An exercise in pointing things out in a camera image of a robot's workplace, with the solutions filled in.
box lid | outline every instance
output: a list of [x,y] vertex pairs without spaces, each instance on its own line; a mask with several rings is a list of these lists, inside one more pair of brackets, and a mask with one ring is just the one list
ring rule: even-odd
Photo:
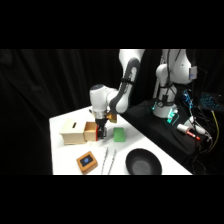
[[75,121],[73,119],[68,119],[63,125],[60,134],[84,133],[85,127],[86,121]]

wooden box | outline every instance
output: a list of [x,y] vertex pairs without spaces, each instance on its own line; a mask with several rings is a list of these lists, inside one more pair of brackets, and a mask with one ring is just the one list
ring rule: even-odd
[[84,144],[97,141],[98,127],[95,122],[75,121],[69,119],[60,131],[65,145]]

metal rod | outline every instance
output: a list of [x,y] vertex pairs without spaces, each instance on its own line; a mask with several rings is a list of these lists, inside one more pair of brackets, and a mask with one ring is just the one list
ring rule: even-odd
[[110,166],[110,170],[109,170],[108,175],[110,175],[110,172],[111,172],[111,169],[112,169],[112,167],[113,167],[113,164],[114,164],[114,160],[115,160],[116,154],[117,154],[117,150],[115,149],[115,151],[114,151],[114,157],[113,157],[113,159],[112,159],[112,163],[111,163],[111,166]]
[[108,155],[108,151],[109,151],[109,149],[107,148],[106,153],[105,153],[105,157],[104,157],[104,161],[103,161],[103,167],[102,167],[101,175],[103,175],[103,169],[104,169],[104,165],[105,165],[106,158],[107,158],[107,155]]

small wooden tray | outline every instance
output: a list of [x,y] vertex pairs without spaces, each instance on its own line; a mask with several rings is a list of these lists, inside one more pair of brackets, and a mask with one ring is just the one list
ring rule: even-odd
[[87,175],[98,166],[98,163],[91,152],[86,153],[76,161],[83,175]]

black frying pan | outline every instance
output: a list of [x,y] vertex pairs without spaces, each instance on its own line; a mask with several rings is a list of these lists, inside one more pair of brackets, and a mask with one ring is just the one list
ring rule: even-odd
[[162,175],[161,163],[145,149],[131,151],[126,158],[126,167],[131,175]]

